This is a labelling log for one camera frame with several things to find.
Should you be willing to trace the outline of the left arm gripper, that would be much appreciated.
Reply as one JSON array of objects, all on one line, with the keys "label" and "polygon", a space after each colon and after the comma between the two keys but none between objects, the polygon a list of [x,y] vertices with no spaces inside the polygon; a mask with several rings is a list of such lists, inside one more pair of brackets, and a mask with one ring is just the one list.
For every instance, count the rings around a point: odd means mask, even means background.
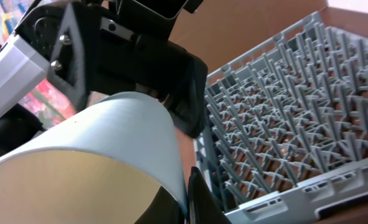
[{"label": "left arm gripper", "polygon": [[34,1],[15,32],[49,62],[47,80],[76,111],[93,91],[140,91],[163,102],[174,125],[196,138],[205,125],[207,65],[169,36],[200,0]]}]

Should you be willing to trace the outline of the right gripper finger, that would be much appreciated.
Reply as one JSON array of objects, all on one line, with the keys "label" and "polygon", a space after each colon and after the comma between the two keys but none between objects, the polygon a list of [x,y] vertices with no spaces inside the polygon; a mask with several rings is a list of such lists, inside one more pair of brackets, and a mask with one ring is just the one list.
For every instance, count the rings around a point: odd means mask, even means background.
[{"label": "right gripper finger", "polygon": [[190,224],[231,224],[214,200],[201,171],[195,166],[191,167],[188,187]]}]

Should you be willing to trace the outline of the light blue cup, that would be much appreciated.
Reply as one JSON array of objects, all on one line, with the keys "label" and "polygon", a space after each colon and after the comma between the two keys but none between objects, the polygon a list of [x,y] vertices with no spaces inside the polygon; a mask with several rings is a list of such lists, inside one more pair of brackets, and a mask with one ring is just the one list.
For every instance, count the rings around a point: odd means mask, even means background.
[{"label": "light blue cup", "polygon": [[189,212],[171,115],[110,96],[0,157],[0,223],[183,223]]}]

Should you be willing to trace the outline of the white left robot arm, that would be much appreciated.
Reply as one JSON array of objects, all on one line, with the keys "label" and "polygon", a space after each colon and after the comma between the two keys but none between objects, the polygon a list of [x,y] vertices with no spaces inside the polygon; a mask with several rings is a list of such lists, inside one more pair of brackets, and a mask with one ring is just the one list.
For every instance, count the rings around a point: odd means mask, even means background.
[{"label": "white left robot arm", "polygon": [[0,157],[44,126],[19,101],[41,81],[75,111],[91,92],[137,91],[163,102],[174,125],[196,138],[204,121],[207,65],[169,36],[181,11],[202,0],[34,1],[0,45]]}]

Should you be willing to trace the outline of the grey plastic dish rack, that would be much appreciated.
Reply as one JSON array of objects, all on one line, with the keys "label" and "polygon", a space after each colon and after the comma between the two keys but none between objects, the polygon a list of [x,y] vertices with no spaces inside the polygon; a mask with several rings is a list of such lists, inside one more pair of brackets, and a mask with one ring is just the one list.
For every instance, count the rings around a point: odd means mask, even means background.
[{"label": "grey plastic dish rack", "polygon": [[312,223],[368,198],[368,38],[317,12],[210,73],[197,166],[232,223]]}]

